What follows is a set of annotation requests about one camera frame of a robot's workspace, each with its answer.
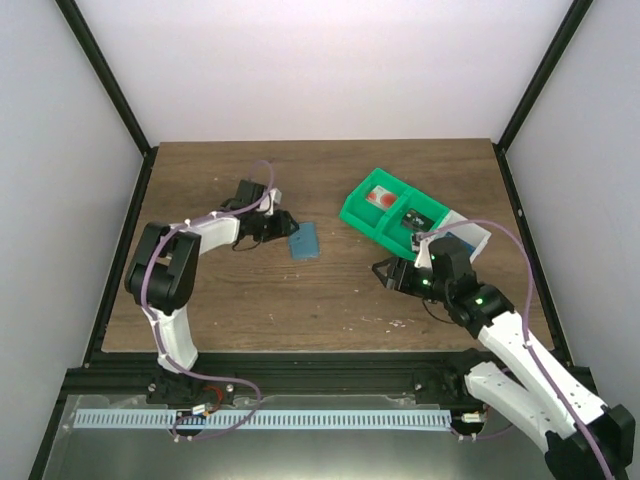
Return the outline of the blue card holder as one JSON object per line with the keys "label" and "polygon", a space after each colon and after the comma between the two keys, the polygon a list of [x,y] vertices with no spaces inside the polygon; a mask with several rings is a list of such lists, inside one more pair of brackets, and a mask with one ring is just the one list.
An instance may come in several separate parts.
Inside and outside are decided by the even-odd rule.
{"label": "blue card holder", "polygon": [[299,229],[288,238],[287,244],[293,260],[314,259],[320,255],[317,229],[313,222],[301,223]]}

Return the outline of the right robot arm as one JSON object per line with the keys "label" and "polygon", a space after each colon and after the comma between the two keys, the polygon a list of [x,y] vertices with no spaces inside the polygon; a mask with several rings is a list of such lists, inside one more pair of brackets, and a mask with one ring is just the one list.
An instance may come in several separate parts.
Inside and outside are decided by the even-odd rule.
{"label": "right robot arm", "polygon": [[554,478],[616,479],[625,472],[634,455],[633,415],[608,406],[535,338],[507,297],[478,280],[461,240],[428,241],[414,261],[390,257],[371,269],[385,288],[441,304],[496,356],[471,357],[463,369],[466,390],[525,434]]}

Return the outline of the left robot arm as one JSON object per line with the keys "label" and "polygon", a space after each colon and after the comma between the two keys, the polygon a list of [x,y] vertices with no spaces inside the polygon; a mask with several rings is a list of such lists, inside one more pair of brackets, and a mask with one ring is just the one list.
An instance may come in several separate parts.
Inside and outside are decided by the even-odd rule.
{"label": "left robot arm", "polygon": [[152,328],[158,364],[173,373],[194,366],[187,303],[194,290],[199,259],[223,246],[237,247],[246,237],[260,245],[299,230],[280,208],[281,191],[242,180],[234,197],[206,215],[169,224],[147,223],[130,261],[124,286]]}

